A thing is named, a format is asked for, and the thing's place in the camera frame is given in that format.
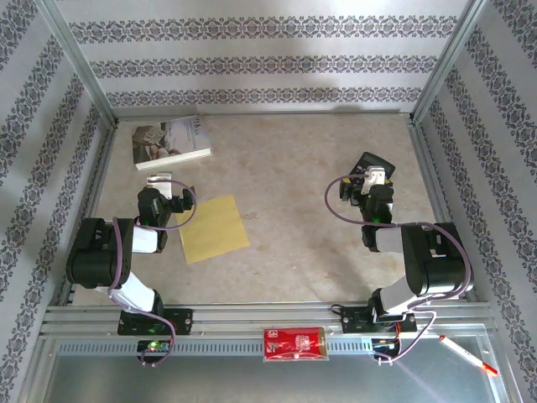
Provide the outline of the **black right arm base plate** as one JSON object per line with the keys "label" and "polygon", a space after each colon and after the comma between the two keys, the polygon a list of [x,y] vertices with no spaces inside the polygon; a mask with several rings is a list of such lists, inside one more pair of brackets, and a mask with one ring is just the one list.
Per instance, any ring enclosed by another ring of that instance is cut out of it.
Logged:
{"label": "black right arm base plate", "polygon": [[414,314],[378,315],[365,306],[344,306],[341,309],[344,333],[416,332]]}

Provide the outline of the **aluminium side rail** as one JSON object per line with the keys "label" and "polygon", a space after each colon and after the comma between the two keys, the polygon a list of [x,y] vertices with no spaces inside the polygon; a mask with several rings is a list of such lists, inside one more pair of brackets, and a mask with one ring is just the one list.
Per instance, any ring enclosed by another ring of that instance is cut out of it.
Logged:
{"label": "aluminium side rail", "polygon": [[77,205],[78,210],[76,211],[76,219],[74,223],[68,227],[68,244],[66,245],[65,252],[61,256],[59,282],[51,297],[49,303],[50,306],[66,306],[74,299],[72,294],[74,293],[73,289],[75,286],[67,279],[65,266],[82,220],[87,217],[92,217],[97,209],[116,131],[117,124],[114,124],[100,137],[96,152],[90,158],[91,164],[89,173],[81,182],[84,187],[82,199]]}
{"label": "aluminium side rail", "polygon": [[414,123],[412,118],[409,118],[408,129],[435,220],[448,222],[451,220],[450,209],[442,193],[441,182],[438,179],[434,160],[430,155],[425,137],[420,126]]}

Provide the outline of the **aluminium frame post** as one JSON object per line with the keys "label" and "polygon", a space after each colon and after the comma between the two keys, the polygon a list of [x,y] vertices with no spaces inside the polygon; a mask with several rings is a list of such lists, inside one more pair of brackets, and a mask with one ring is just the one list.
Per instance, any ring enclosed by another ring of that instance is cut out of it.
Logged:
{"label": "aluminium frame post", "polygon": [[96,108],[107,123],[115,128],[117,117],[102,90],[90,63],[84,56],[69,24],[66,22],[55,0],[34,0],[52,34],[56,37],[75,73],[79,76]]}
{"label": "aluminium frame post", "polygon": [[490,0],[467,1],[467,5],[464,7],[452,35],[441,51],[439,59],[410,114],[410,122],[413,126],[416,126],[423,120],[430,104],[434,101],[437,93],[441,89],[445,78],[454,66],[469,35],[473,31],[475,25],[479,22],[483,10],[488,5],[489,1]]}

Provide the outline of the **red packet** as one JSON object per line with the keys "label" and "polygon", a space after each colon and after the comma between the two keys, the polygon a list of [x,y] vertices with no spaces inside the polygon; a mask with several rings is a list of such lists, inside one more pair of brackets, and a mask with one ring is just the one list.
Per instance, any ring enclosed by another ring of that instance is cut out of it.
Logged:
{"label": "red packet", "polygon": [[328,348],[323,327],[265,329],[263,361],[327,361]]}

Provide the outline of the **sheet metal panel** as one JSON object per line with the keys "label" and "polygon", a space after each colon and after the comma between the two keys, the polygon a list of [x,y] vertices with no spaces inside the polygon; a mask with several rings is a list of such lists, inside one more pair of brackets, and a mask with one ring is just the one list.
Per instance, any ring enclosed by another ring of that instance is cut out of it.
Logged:
{"label": "sheet metal panel", "polygon": [[106,355],[65,344],[45,403],[513,403],[489,377],[435,339],[398,363],[366,354],[269,363],[259,354],[183,355],[156,369],[132,354]]}

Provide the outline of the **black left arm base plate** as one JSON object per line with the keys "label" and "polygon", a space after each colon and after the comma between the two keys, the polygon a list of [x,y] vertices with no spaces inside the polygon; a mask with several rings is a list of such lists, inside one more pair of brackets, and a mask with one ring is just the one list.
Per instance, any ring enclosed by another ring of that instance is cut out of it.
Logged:
{"label": "black left arm base plate", "polygon": [[[176,335],[190,335],[194,322],[191,309],[165,308],[164,319],[174,326]],[[125,311],[121,311],[117,333],[121,336],[169,337],[171,335],[169,326],[161,320]]]}

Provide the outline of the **aluminium back rail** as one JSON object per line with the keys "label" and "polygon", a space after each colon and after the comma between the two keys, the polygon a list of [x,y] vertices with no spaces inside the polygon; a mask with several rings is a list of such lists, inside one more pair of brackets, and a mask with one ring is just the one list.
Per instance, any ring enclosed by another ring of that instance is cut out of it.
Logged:
{"label": "aluminium back rail", "polygon": [[[200,116],[204,118],[241,118],[241,117],[272,117],[272,116],[365,116],[365,115],[377,115],[377,116],[388,116],[388,115],[403,115],[407,116],[410,113],[400,112],[396,109],[388,110],[351,110],[351,109],[333,109],[333,110],[302,110],[302,111],[262,111],[262,112],[246,112],[246,113],[194,113],[194,116]],[[189,118],[191,115],[122,115],[118,116],[117,120],[120,123],[141,123],[141,122],[161,122],[169,121],[180,118]]]}

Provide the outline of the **paperback book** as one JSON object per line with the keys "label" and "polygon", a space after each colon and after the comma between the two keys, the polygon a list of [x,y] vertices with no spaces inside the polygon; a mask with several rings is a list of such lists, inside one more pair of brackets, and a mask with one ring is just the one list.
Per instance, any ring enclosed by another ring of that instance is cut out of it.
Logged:
{"label": "paperback book", "polygon": [[132,135],[132,151],[138,170],[212,155],[210,135],[200,116],[138,126]]}

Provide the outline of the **black calculator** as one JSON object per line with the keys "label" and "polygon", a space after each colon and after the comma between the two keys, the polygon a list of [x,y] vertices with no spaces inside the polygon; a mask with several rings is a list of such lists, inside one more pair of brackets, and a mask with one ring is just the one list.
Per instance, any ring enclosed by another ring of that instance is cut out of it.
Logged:
{"label": "black calculator", "polygon": [[[395,172],[395,165],[391,164],[387,160],[372,154],[370,152],[364,152],[349,175],[366,175],[366,171],[370,166],[381,166],[385,172],[384,182],[387,183],[391,175]],[[360,178],[347,178],[340,181],[340,183],[353,184],[354,186],[362,186],[364,182],[363,177]]]}

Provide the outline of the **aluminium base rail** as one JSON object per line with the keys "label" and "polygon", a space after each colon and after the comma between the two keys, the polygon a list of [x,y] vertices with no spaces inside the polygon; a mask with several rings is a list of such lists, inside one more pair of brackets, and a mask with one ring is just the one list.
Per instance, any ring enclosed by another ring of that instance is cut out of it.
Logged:
{"label": "aluminium base rail", "polygon": [[[323,327],[329,336],[344,336],[339,316],[328,303],[208,304],[193,311],[192,338],[260,338],[271,327]],[[437,318],[428,334],[455,336],[496,332],[487,303],[444,301],[430,307]],[[114,306],[52,306],[42,321],[40,339],[118,338],[120,309]]]}

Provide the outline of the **red and white pen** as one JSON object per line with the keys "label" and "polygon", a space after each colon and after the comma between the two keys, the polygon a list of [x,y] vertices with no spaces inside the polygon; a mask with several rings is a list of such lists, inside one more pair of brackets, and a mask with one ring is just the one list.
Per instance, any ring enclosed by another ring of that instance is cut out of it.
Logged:
{"label": "red and white pen", "polygon": [[475,356],[474,354],[470,353],[468,350],[463,348],[461,345],[455,343],[452,339],[450,339],[446,335],[440,335],[439,340],[441,344],[443,344],[445,347],[450,349],[453,353],[465,359],[468,363],[483,370],[485,373],[487,373],[488,375],[492,377],[498,376],[498,371],[494,367],[482,361],[477,356]]}

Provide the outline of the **yellow square paper sheet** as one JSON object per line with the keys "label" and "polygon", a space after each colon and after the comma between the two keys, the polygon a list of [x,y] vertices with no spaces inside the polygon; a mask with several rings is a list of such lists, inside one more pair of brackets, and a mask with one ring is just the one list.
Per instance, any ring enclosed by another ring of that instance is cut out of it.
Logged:
{"label": "yellow square paper sheet", "polygon": [[234,195],[201,202],[194,214],[177,213],[180,240],[187,264],[194,264],[249,245]]}

